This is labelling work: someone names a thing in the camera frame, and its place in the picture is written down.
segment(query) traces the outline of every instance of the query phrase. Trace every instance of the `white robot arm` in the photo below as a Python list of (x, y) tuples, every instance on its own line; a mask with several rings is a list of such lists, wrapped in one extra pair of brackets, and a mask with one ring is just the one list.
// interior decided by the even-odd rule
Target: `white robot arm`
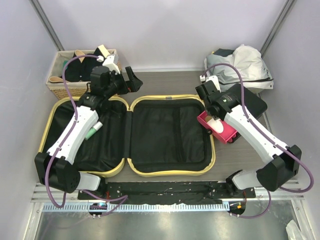
[(99, 176), (79, 172), (73, 164), (84, 139), (88, 139), (102, 126), (99, 117), (103, 116), (109, 108), (109, 98), (115, 94), (137, 92), (143, 84), (135, 76), (131, 67), (125, 68), (129, 78), (125, 81), (116, 62), (115, 56), (109, 55), (102, 66), (92, 70), (90, 92), (85, 92), (77, 102), (77, 119), (74, 114), (54, 145), (47, 152), (39, 152), (36, 155), (34, 161), (42, 184), (45, 184), (48, 162), (54, 156), (49, 170), (50, 187), (66, 193), (72, 193), (75, 190), (98, 190), (105, 193), (105, 181), (101, 181)]
[(221, 93), (212, 81), (196, 87), (196, 91), (204, 101), (208, 114), (225, 121), (236, 129), (265, 163), (261, 169), (239, 170), (229, 176), (226, 182), (231, 194), (236, 195), (252, 187), (264, 187), (273, 192), (298, 173), (299, 164), (281, 148), (289, 151), (298, 159), (301, 158), (301, 150), (296, 145), (289, 147), (272, 135), (250, 114), (246, 107), (243, 108), (241, 101), (233, 92)]

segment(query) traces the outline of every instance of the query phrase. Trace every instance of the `pink container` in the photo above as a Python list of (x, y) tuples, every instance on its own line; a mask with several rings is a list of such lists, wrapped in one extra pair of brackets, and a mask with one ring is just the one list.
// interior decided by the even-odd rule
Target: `pink container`
[(227, 123), (225, 123), (224, 121), (222, 122), (223, 125), (223, 132), (222, 133), (217, 133), (216, 131), (214, 131), (208, 124), (206, 121), (206, 117), (208, 116), (207, 112), (204, 111), (203, 113), (201, 113), (199, 116), (197, 116), (197, 120), (198, 122), (204, 126), (206, 129), (208, 129), (209, 132), (212, 133), (213, 136), (215, 136), (220, 142), (226, 144), (227, 142), (232, 143), (233, 142), (233, 138), (236, 137), (236, 133), (237, 131), (230, 125), (228, 125)]

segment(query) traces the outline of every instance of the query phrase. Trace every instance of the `metal frame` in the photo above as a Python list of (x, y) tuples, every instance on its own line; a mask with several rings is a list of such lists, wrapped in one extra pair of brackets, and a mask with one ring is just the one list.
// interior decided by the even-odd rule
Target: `metal frame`
[(260, 53), (261, 53), (262, 58), (265, 56), (269, 46), (271, 45), (271, 43), (275, 39), (276, 35), (280, 31), (283, 23), (287, 19), (289, 13), (291, 12), (291, 10), (294, 7), (296, 2), (297, 2), (297, 0), (287, 0), (285, 2), (279, 16), (277, 17), (275, 23), (273, 24), (273, 26), (271, 28), (271, 31), (268, 34), (268, 37), (266, 38), (266, 40), (264, 41), (264, 43), (261, 47)]
[(41, 4), (39, 3), (38, 0), (29, 0), (31, 5), (34, 8), (34, 11), (36, 12), (36, 14), (38, 15), (38, 17), (40, 18), (40, 21), (42, 22), (43, 26), (45, 27), (47, 33), (49, 34), (52, 42), (54, 43), (55, 47), (57, 48), (58, 51), (63, 51), (64, 46), (62, 45), (62, 43), (60, 42), (54, 28), (52, 27), (45, 11), (43, 10), (43, 8), (41, 7)]
[(301, 200), (291, 200), (291, 203), (294, 210), (294, 214), (298, 221), (298, 226), (302, 234), (306, 237), (306, 239), (315, 240), (316, 239), (315, 232), (312, 229), (311, 222), (304, 208), (305, 202)]

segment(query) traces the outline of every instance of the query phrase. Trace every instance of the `gray tabletop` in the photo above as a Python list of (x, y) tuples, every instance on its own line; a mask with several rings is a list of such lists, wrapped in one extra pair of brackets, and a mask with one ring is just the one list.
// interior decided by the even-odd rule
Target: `gray tabletop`
[[(200, 85), (200, 71), (171, 72), (137, 72), (136, 76), (143, 81), (138, 92), (122, 96), (129, 105), (138, 97), (145, 95), (177, 95), (196, 94), (195, 87)], [(259, 119), (266, 126), (263, 117)], [(240, 137), (233, 144), (223, 144), (214, 139), (215, 164), (200, 176), (157, 176), (142, 177), (137, 175), (125, 163), (122, 171), (109, 182), (158, 182), (158, 181), (225, 181), (228, 176), (238, 170), (253, 170), (263, 166), (263, 162), (253, 147)]]

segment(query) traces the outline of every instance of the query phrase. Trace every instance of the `purple cable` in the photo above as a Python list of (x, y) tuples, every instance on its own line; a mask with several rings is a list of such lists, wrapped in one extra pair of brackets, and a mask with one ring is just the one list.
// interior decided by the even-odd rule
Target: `purple cable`
[(240, 84), (241, 84), (241, 105), (242, 105), (242, 110), (245, 114), (245, 117), (247, 118), (247, 120), (252, 124), (252, 126), (261, 134), (265, 137), (265, 139), (267, 139), (270, 143), (272, 143), (274, 146), (276, 146), (278, 149), (280, 149), (281, 151), (283, 151), (284, 153), (286, 153), (287, 155), (289, 155), (293, 160), (295, 160), (299, 165), (301, 165), (304, 170), (308, 173), (309, 177), (310, 177), (310, 184), (307, 188), (305, 189), (302, 189), (302, 190), (293, 190), (293, 189), (288, 189), (288, 188), (285, 188), (285, 187), (282, 187), (280, 186), (279, 188), (282, 189), (282, 190), (285, 190), (287, 192), (290, 192), (290, 193), (296, 193), (296, 194), (301, 194), (301, 193), (305, 193), (307, 191), (309, 191), (313, 186), (314, 186), (314, 183), (315, 183), (315, 180), (314, 180), (314, 176), (312, 175), (311, 171), (309, 170), (309, 168), (301, 161), (299, 160), (296, 156), (294, 156), (291, 152), (289, 152), (287, 149), (279, 146), (278, 144), (276, 144), (270, 137), (268, 137), (250, 118), (249, 118), (249, 114), (247, 113), (247, 110), (246, 110), (246, 106), (245, 106), (245, 87), (244, 87), (244, 81), (241, 77), (241, 74), (240, 72), (234, 67), (232, 66), (231, 64), (228, 64), (228, 63), (217, 63), (217, 64), (214, 64), (210, 67), (208, 67), (202, 74), (202, 76), (204, 76), (206, 74), (207, 71), (209, 71), (210, 69), (214, 68), (214, 67), (217, 67), (217, 66), (228, 66), (230, 68), (232, 68), (236, 74), (238, 75), (238, 78), (240, 80)]
[(270, 194), (270, 192), (268, 190), (266, 192), (268, 193), (268, 196), (269, 196), (269, 202), (268, 202), (268, 206), (266, 206), (266, 209), (262, 213), (260, 213), (258, 215), (255, 215), (255, 216), (241, 216), (241, 215), (238, 216), (235, 213), (232, 213), (232, 215), (237, 217), (237, 218), (241, 218), (241, 219), (255, 219), (255, 218), (259, 218), (262, 215), (264, 215), (269, 210), (270, 205), (271, 205), (271, 194)]
[(107, 216), (109, 214), (111, 214), (112, 212), (114, 212), (121, 204), (123, 204), (127, 199), (128, 199), (128, 195), (124, 195), (124, 196), (121, 196), (121, 197), (118, 197), (118, 198), (114, 198), (114, 199), (104, 199), (104, 198), (101, 198), (101, 197), (98, 197), (94, 194), (92, 194), (91, 192), (89, 192), (88, 190), (82, 190), (84, 193), (90, 195), (91, 197), (94, 197), (95, 199), (98, 199), (98, 200), (101, 200), (101, 201), (104, 201), (104, 202), (116, 202), (116, 201), (119, 201), (119, 200), (122, 200), (117, 206), (115, 206), (113, 209), (111, 209), (110, 211), (108, 212), (105, 212), (103, 214), (101, 214), (101, 217), (103, 216)]
[[(68, 137), (70, 136), (71, 132), (73, 131), (73, 129), (75, 128), (76, 126), (76, 123), (78, 121), (78, 111), (77, 111), (77, 106), (76, 106), (76, 103), (75, 101), (73, 100), (72, 98), (72, 95), (69, 91), (69, 88), (68, 88), (68, 85), (67, 85), (67, 81), (66, 81), (66, 69), (68, 67), (68, 65), (76, 60), (76, 59), (80, 59), (80, 58), (95, 58), (97, 59), (98, 56), (95, 56), (95, 55), (88, 55), (88, 54), (85, 54), (85, 55), (80, 55), (80, 56), (75, 56), (73, 58), (71, 58), (63, 67), (63, 70), (62, 70), (62, 79), (63, 79), (63, 84), (64, 84), (64, 87), (65, 87), (65, 90), (66, 90), (66, 93), (68, 94), (69, 98), (70, 98), (70, 101), (72, 103), (72, 106), (73, 106), (73, 109), (74, 109), (74, 121), (73, 121), (73, 124), (70, 128), (70, 130), (67, 132), (67, 134), (65, 135), (65, 137), (63, 138), (63, 140), (61, 141), (61, 143), (58, 145), (57, 149), (55, 150), (55, 152), (53, 153), (52, 157), (50, 158), (49, 160), (49, 163), (48, 163), (48, 166), (46, 168), (46, 171), (45, 171), (45, 176), (44, 176), (44, 184), (45, 184), (45, 189), (46, 189), (46, 192), (49, 196), (49, 199), (51, 200), (52, 204), (56, 207), (56, 208), (63, 208), (65, 203), (66, 203), (66, 195), (67, 193), (65, 192), (63, 194), (63, 200), (62, 200), (62, 204), (59, 205), (54, 197), (52, 196), (52, 193), (50, 191), (50, 187), (49, 187), (49, 172), (50, 172), (50, 169), (51, 169), (51, 166), (53, 164), (53, 161), (55, 159), (55, 157), (57, 156), (59, 150), (61, 149), (61, 147), (63, 146), (63, 144), (65, 143), (65, 141), (68, 139)], [(106, 216), (106, 215), (109, 215), (110, 213), (112, 213), (114, 210), (116, 210), (125, 200), (127, 200), (128, 196), (127, 195), (124, 195), (122, 197), (119, 197), (119, 198), (116, 198), (116, 199), (103, 199), (103, 198), (100, 198), (94, 194), (92, 194), (91, 192), (87, 191), (87, 190), (83, 190), (85, 193), (87, 193), (88, 195), (96, 198), (96, 199), (99, 199), (99, 200), (103, 200), (103, 201), (107, 201), (107, 202), (114, 202), (114, 201), (119, 201), (119, 200), (122, 200), (114, 209), (110, 210), (109, 212), (106, 212), (104, 214), (102, 214), (101, 216)]]

